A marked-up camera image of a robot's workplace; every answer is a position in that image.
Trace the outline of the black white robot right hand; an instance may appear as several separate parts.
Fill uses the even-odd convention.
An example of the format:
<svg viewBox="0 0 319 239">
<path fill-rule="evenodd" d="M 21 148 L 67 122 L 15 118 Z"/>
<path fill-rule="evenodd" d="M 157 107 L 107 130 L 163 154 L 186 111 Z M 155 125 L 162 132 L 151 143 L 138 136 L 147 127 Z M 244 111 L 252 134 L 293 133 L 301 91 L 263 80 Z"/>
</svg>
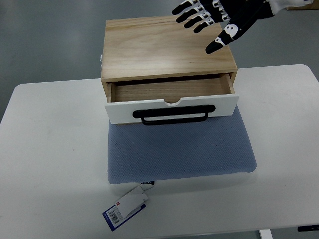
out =
<svg viewBox="0 0 319 239">
<path fill-rule="evenodd" d="M 172 10 L 177 23 L 184 28 L 195 24 L 199 33 L 215 23 L 227 22 L 221 33 L 205 49 L 207 54 L 216 52 L 240 38 L 260 19 L 271 18 L 290 6 L 305 6 L 312 0 L 184 0 Z"/>
</svg>

